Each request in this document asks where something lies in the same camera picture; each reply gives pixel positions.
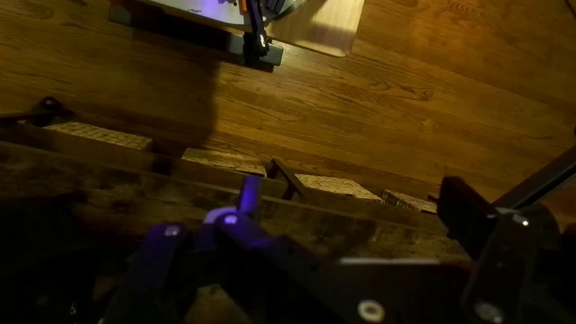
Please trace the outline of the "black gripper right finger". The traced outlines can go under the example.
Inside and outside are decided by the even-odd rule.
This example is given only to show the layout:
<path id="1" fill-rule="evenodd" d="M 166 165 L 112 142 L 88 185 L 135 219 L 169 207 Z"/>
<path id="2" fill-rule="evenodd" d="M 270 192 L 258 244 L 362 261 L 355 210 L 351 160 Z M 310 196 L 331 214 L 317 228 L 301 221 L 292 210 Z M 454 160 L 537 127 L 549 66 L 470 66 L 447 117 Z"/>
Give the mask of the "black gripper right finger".
<path id="1" fill-rule="evenodd" d="M 574 252 L 546 207 L 495 207 L 448 176 L 438 214 L 474 259 L 459 297 L 468 324 L 576 324 Z"/>

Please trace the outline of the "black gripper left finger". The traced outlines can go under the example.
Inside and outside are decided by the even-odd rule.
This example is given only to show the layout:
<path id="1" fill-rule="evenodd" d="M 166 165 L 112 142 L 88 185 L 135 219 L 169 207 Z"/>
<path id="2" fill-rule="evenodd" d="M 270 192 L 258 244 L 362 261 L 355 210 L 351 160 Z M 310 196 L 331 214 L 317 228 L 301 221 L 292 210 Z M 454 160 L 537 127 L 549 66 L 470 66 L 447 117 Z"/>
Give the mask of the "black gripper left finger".
<path id="1" fill-rule="evenodd" d="M 105 311 L 105 324 L 184 324 L 196 291 L 220 286 L 250 324 L 337 324 L 331 280 L 310 250 L 263 230 L 261 180 L 243 180 L 232 207 L 196 230 L 155 225 Z"/>

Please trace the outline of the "robot base stand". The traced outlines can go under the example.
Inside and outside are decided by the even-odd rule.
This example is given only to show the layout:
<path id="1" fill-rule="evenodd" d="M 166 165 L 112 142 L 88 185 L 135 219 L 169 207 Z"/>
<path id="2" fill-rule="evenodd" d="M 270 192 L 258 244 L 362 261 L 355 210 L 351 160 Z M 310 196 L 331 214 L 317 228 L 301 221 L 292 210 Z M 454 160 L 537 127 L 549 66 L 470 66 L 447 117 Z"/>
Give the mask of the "robot base stand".
<path id="1" fill-rule="evenodd" d="M 283 63 L 283 45 L 344 57 L 366 0 L 108 0 L 115 23 L 223 52 L 261 70 Z"/>

